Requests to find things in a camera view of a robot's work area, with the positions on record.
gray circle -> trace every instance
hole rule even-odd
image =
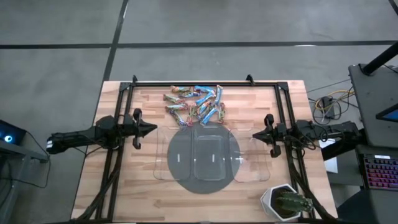
[[[191,128],[177,132],[167,153],[173,178],[196,194],[217,192],[231,183],[239,169],[240,162],[235,159],[239,157],[235,137],[214,122],[206,126],[196,122]]]

transparent tray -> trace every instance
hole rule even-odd
[[[190,128],[158,127],[154,177],[159,180],[188,179],[192,166],[191,145]]]
[[[238,182],[266,181],[270,177],[264,143],[252,137],[259,131],[251,128],[232,129],[229,132],[231,168]]]
[[[193,131],[193,172],[199,180],[222,180],[226,176],[226,139],[219,126],[202,126]]]

butcher block tabletop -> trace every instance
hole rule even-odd
[[[304,81],[287,81],[295,119],[311,120]],[[96,110],[95,121],[114,115],[120,82],[104,82]],[[130,114],[142,110],[142,119],[162,127],[176,126],[165,111],[170,103],[163,94],[171,94],[169,87],[135,87]],[[288,119],[285,97],[282,94],[285,117]],[[199,97],[187,100],[193,103]],[[275,124],[279,114],[273,87],[224,86],[221,101],[226,106],[224,127],[231,129],[260,129],[266,114],[273,114]],[[181,113],[185,119],[187,112]],[[210,121],[217,122],[217,114]],[[270,187],[290,183],[284,146],[282,154],[271,158],[270,146],[264,145],[264,158],[269,176],[266,181],[238,182],[232,180],[225,188],[211,194],[196,194],[186,190],[176,180],[154,176],[157,156],[157,130],[141,139],[141,150],[132,146],[132,137],[126,139],[114,209],[114,222],[273,222],[274,217],[264,213],[260,198]],[[90,146],[88,152],[98,146]],[[72,217],[81,215],[100,190],[106,150],[90,154],[83,164]],[[311,191],[326,210],[337,217],[333,196],[321,151],[306,150],[304,163]],[[108,211],[110,190],[105,197],[104,213]]]

white hexagonal pot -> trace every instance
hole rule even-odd
[[[264,211],[268,214],[268,215],[272,215],[275,218],[278,218],[280,221],[282,222],[286,222],[295,218],[300,217],[301,212],[297,212],[295,215],[292,215],[289,218],[282,218],[272,207],[271,207],[271,196],[272,196],[272,191],[274,191],[275,189],[278,189],[280,187],[288,187],[291,191],[297,193],[289,184],[282,184],[276,187],[271,187],[269,188],[261,197],[261,205],[262,208],[264,209]]]

keyboard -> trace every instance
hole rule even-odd
[[[398,159],[363,158],[370,189],[398,190]]]

